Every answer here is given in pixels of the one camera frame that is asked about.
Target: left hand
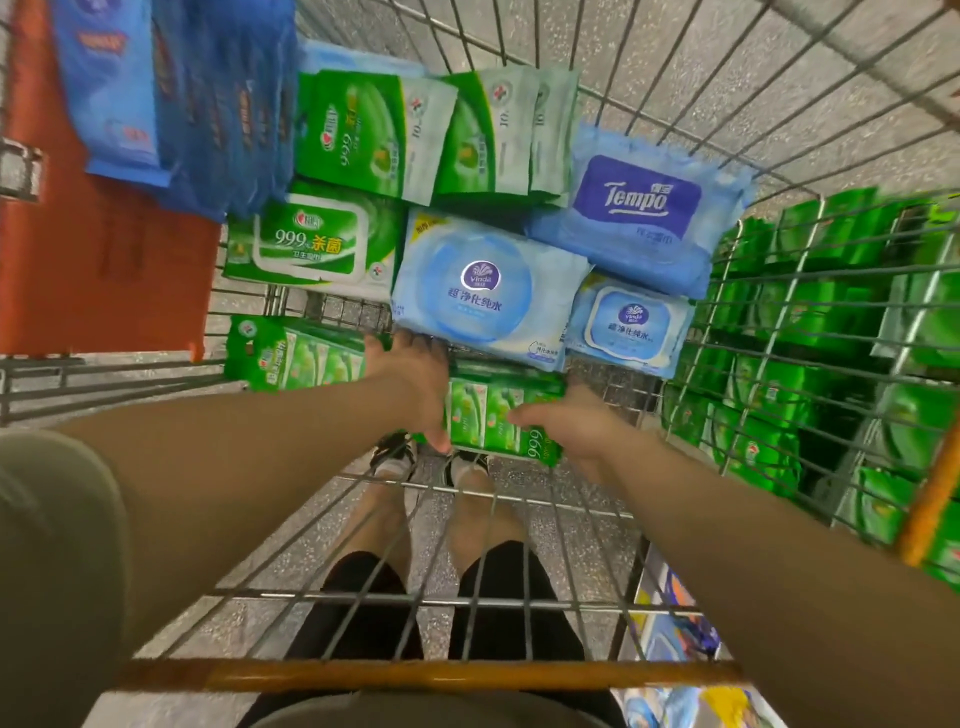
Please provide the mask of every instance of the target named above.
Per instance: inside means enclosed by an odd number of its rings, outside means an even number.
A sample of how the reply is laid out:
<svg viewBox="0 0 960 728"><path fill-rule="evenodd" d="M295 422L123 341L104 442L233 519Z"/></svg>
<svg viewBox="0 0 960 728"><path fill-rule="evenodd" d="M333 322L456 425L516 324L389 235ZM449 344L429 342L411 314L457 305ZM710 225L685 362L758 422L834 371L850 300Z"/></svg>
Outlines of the left hand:
<svg viewBox="0 0 960 728"><path fill-rule="evenodd" d="M365 377L385 377L408 388L411 406L409 412L404 412L404 429L422 432L436 451L450 452L450 436L444 427L444 402L450 379L446 344L399 328L388 352L375 336L366 336L364 345Z"/></svg>

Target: wet wipe package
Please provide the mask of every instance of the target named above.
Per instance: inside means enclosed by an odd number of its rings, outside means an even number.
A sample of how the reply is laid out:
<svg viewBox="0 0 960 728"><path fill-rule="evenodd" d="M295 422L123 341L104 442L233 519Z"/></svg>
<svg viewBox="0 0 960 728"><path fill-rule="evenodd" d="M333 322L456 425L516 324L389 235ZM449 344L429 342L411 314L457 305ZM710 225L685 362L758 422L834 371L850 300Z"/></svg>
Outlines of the wet wipe package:
<svg viewBox="0 0 960 728"><path fill-rule="evenodd" d="M564 331L590 264L471 220L411 210L394 321L546 372L564 367Z"/></svg>
<svg viewBox="0 0 960 728"><path fill-rule="evenodd" d="M754 196L751 171L581 125L571 204L535 210L527 234L671 296L701 299L721 235Z"/></svg>
<svg viewBox="0 0 960 728"><path fill-rule="evenodd" d="M300 77L297 172L420 205L433 198L457 89L441 81L325 70Z"/></svg>
<svg viewBox="0 0 960 728"><path fill-rule="evenodd" d="M685 298L591 273L573 301L566 347L669 379L692 318L693 306Z"/></svg>

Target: right hand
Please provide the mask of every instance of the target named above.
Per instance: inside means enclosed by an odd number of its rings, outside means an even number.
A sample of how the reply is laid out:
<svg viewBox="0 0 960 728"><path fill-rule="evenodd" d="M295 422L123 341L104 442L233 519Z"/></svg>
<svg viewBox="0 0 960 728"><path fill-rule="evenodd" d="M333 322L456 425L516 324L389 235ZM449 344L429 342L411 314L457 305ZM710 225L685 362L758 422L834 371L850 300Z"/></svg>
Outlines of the right hand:
<svg viewBox="0 0 960 728"><path fill-rule="evenodd" d="M617 417L583 382L571 379L559 401L522 404L507 414L513 425L539 425L564 446L567 457L588 480L614 486L607 464L611 448L638 432Z"/></svg>

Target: hand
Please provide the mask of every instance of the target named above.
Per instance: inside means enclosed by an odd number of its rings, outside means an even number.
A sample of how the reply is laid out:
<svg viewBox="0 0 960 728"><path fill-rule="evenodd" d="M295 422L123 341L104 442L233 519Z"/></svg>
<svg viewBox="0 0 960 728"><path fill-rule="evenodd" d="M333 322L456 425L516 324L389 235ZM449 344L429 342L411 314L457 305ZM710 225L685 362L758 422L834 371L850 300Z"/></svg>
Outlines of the hand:
<svg viewBox="0 0 960 728"><path fill-rule="evenodd" d="M422 432L438 452L450 451L450 436L444 427L444 402L450 379L446 344L440 339L415 336L405 328L394 334L394 345L383 351L375 336L364 337L366 378L384 377L407 388L409 412L404 412L408 432Z"/></svg>
<svg viewBox="0 0 960 728"><path fill-rule="evenodd" d="M551 439L564 446L566 456L586 479L614 489L618 485L607 465L610 448L638 435L575 378L569 381L562 400L522 404L511 410L507 419L514 425L543 427Z"/></svg>

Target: forearm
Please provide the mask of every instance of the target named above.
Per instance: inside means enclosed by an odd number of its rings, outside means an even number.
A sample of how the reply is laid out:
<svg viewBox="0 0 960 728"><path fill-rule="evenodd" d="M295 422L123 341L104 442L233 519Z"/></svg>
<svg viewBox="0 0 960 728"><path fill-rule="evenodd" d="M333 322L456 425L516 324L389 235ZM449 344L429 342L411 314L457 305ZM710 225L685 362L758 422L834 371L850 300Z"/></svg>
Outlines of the forearm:
<svg viewBox="0 0 960 728"><path fill-rule="evenodd" d="M123 407L57 427L120 483L138 646L250 554L414 406L387 378Z"/></svg>
<svg viewBox="0 0 960 728"><path fill-rule="evenodd" d="M622 496L791 728L953 720L960 602L946 585L652 433L617 439Z"/></svg>

